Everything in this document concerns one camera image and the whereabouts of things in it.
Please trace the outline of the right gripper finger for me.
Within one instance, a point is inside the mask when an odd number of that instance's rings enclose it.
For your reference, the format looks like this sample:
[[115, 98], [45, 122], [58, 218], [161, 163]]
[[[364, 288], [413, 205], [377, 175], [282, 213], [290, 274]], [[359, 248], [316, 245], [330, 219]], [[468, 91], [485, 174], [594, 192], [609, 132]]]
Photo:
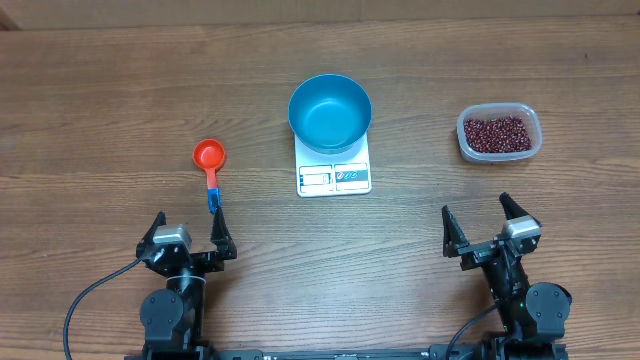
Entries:
[[507, 192], [503, 192], [499, 196], [499, 202], [503, 208], [505, 218], [507, 220], [529, 216], [529, 213], [520, 205], [518, 205], [517, 202]]
[[443, 256], [452, 258], [460, 255], [460, 250], [470, 245], [455, 216], [447, 206], [442, 207]]

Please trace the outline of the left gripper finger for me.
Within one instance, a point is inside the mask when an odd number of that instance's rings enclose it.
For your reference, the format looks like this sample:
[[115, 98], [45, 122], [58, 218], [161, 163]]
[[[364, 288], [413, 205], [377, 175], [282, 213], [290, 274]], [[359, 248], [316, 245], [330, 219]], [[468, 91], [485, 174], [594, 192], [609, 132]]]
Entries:
[[166, 215], [164, 212], [160, 211], [152, 225], [150, 226], [150, 228], [146, 231], [146, 233], [144, 234], [144, 236], [142, 237], [141, 241], [140, 241], [140, 245], [148, 245], [153, 241], [153, 237], [156, 233], [156, 230], [160, 227], [160, 226], [164, 226], [166, 224]]
[[216, 246], [219, 259], [232, 260], [237, 258], [237, 248], [227, 228], [221, 207], [218, 207], [213, 214], [210, 241]]

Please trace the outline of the red measuring scoop blue handle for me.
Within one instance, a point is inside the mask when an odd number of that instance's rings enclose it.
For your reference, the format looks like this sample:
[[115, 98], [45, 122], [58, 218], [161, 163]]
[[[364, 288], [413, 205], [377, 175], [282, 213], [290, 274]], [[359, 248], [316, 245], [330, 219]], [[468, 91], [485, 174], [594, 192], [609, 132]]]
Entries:
[[221, 205], [217, 172], [226, 161], [226, 151], [219, 141], [207, 138], [195, 146], [192, 158], [195, 165], [205, 172], [208, 207], [214, 215]]

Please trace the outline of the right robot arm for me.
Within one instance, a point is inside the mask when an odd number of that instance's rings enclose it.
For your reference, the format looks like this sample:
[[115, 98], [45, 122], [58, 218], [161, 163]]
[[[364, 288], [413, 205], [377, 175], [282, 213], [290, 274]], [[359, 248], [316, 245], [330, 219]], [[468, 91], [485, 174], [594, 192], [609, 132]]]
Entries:
[[[472, 244], [448, 207], [442, 208], [443, 255], [461, 259], [463, 271], [480, 268], [494, 304], [469, 320], [443, 347], [445, 359], [566, 359], [565, 335], [572, 295], [550, 282], [531, 284], [522, 257], [534, 252], [541, 223], [506, 192], [499, 196], [506, 221], [499, 234]], [[477, 344], [463, 344], [461, 336], [490, 313], [499, 314], [503, 329], [487, 332]]]

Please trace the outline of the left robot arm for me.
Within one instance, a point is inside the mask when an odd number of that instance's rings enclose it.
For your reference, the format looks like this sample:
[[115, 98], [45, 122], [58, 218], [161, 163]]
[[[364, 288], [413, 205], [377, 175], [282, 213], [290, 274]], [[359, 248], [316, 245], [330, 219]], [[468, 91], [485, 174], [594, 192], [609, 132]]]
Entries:
[[145, 328], [142, 359], [218, 359], [203, 338], [205, 275], [220, 272], [224, 262], [237, 257], [223, 211], [213, 212], [212, 251], [191, 251], [192, 239], [184, 224], [169, 225], [160, 212], [136, 246], [136, 258], [166, 279], [166, 286], [150, 293], [140, 307]]

